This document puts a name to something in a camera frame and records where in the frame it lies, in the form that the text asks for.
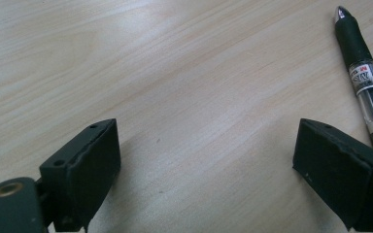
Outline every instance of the black pen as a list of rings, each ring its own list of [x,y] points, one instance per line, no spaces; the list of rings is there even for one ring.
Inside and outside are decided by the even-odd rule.
[[[343,7],[336,9],[335,35],[373,146],[373,58],[365,45],[356,19]]]

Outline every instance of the screw hole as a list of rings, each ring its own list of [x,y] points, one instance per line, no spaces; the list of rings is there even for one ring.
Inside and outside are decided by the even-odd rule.
[[[22,183],[8,183],[0,187],[0,197],[11,196],[23,189]]]
[[[62,166],[64,163],[65,163],[65,161],[63,161],[63,160],[57,160],[56,162],[53,163],[53,165],[58,167],[58,166]]]

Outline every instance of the wooden table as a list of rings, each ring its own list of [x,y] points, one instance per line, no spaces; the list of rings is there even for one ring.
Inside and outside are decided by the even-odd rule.
[[[0,182],[116,118],[90,232],[347,232],[291,168],[299,120],[369,145],[334,36],[373,1],[0,1]]]

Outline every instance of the pen tip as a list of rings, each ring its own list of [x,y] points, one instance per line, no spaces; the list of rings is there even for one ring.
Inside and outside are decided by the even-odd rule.
[[[343,6],[339,6],[335,9],[335,22],[344,17],[351,17],[351,14]]]

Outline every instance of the pen label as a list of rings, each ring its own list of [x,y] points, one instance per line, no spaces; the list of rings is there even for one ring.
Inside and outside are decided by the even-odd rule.
[[[356,94],[373,87],[373,64],[360,64],[350,68],[350,77]]]

